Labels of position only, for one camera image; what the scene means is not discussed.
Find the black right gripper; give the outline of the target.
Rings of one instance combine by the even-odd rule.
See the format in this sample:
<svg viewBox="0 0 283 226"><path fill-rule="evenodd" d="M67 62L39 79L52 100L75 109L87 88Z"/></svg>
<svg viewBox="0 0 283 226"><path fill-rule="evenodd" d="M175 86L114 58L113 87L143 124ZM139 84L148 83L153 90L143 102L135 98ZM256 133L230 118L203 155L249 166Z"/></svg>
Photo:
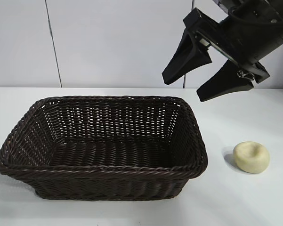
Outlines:
<svg viewBox="0 0 283 226"><path fill-rule="evenodd" d="M201 102L253 88L249 79L261 83L269 77L260 59L283 45L283 12L271 7L231 7L228 16L217 23L199 9L183 20L186 29L178 48L162 72L170 85L186 73L212 63L205 45L213 46L228 60L208 81L197 89Z"/></svg>

